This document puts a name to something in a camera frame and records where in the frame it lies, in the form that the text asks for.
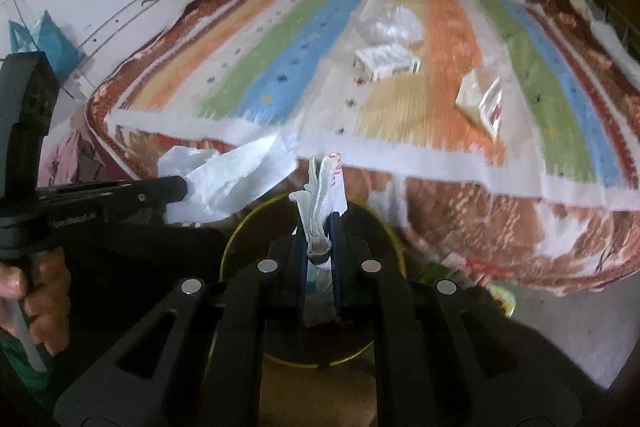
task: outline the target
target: hand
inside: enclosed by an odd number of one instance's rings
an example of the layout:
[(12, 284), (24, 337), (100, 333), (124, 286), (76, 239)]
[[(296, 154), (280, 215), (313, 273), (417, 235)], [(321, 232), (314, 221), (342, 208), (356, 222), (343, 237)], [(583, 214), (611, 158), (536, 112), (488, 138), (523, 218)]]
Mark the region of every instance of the hand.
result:
[[(33, 340), (44, 343), (52, 355), (64, 351), (69, 344), (69, 311), (71, 302), (66, 295), (71, 275), (65, 266), (62, 248), (40, 256), (40, 283), (34, 291), (27, 292), (27, 279), (16, 268), (0, 263), (0, 297), (24, 299), (24, 310), (36, 317), (29, 326)], [(0, 301), (0, 327), (15, 336), (8, 313)]]

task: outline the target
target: green sleeve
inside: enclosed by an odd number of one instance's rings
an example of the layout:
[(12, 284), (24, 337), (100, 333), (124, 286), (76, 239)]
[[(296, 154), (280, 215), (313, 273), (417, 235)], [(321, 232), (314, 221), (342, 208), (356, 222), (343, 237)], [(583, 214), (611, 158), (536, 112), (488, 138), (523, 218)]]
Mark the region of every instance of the green sleeve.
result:
[(52, 410), (58, 396), (51, 383), (51, 374), (34, 370), (29, 364), (20, 342), (3, 332), (0, 333), (0, 348), (31, 395), (45, 409)]

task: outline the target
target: bed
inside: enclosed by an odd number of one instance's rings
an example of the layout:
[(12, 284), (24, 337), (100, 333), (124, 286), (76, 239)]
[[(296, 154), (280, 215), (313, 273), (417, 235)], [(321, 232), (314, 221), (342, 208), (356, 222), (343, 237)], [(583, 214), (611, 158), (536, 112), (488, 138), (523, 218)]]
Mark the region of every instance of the bed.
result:
[[(350, 63), (355, 21), (398, 5), (425, 28), (423, 67), (369, 84)], [(489, 62), (497, 142), (453, 105)], [(197, 0), (86, 117), (105, 162), (140, 178), (176, 144), (226, 152), (293, 127), (300, 167), (281, 190), (340, 152), (348, 198), (476, 280), (567, 293), (640, 269), (640, 97), (571, 0)]]

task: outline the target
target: tissue paper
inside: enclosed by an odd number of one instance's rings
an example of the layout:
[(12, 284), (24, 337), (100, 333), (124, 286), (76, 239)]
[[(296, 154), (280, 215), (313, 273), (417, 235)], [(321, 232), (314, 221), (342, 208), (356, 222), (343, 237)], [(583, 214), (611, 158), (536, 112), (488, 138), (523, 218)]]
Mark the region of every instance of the tissue paper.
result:
[(324, 222), (332, 212), (340, 215), (347, 210), (344, 195), (344, 179), (340, 155), (325, 156), (320, 164), (320, 173), (316, 174), (316, 158), (309, 160), (309, 182), (304, 190), (292, 192), (291, 201), (298, 204), (300, 220), (305, 229), (306, 248), (309, 259), (320, 257), (331, 249), (331, 241), (324, 233)]
[(332, 212), (342, 215), (347, 210), (340, 155), (325, 156), (318, 174), (316, 158), (312, 156), (309, 160), (309, 182), (304, 190), (292, 192), (289, 199), (297, 203), (305, 231), (308, 262), (302, 321), (311, 328), (331, 322), (336, 316), (331, 259), (326, 260), (331, 241), (324, 233), (324, 222)]
[(160, 176), (179, 175), (189, 192), (168, 204), (168, 223), (210, 223), (242, 210), (275, 187), (297, 165), (298, 141), (281, 130), (225, 154), (175, 146), (158, 160)]

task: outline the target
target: green stripe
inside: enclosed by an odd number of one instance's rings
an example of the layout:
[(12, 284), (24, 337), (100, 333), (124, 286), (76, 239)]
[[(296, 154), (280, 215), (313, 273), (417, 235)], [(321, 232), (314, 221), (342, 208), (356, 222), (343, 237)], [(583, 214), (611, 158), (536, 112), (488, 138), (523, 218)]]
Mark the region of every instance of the green stripe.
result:
[(574, 112), (526, 28), (511, 18), (501, 0), (478, 0), (478, 3), (507, 45), (513, 70), (540, 130), (546, 171), (574, 181), (595, 182)]
[(212, 88), (210, 94), (199, 102), (197, 116), (221, 118), (233, 111), (247, 87), (276, 59), (326, 2), (327, 0), (300, 0), (293, 10), (265, 33), (254, 49), (240, 58), (229, 71), (222, 87)]

